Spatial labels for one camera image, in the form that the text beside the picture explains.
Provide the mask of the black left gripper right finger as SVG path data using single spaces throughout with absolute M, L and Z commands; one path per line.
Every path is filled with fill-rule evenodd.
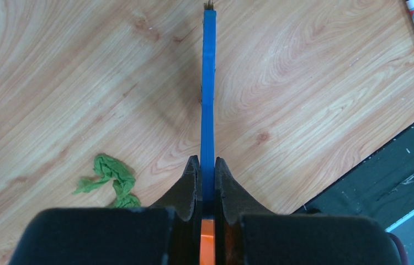
M 375 220 L 325 214 L 279 215 L 215 163 L 216 264 L 402 264 L 400 240 Z

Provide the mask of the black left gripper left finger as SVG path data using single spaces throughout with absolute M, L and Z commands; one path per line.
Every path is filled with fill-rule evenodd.
M 26 227 L 10 264 L 198 264 L 199 160 L 155 203 L 136 208 L 52 208 Z

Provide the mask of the blue hand brush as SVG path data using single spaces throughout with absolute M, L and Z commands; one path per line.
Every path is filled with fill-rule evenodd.
M 212 219 L 214 216 L 216 160 L 214 122 L 216 10 L 213 1 L 205 2 L 203 7 L 200 169 L 203 175 L 203 217 Z

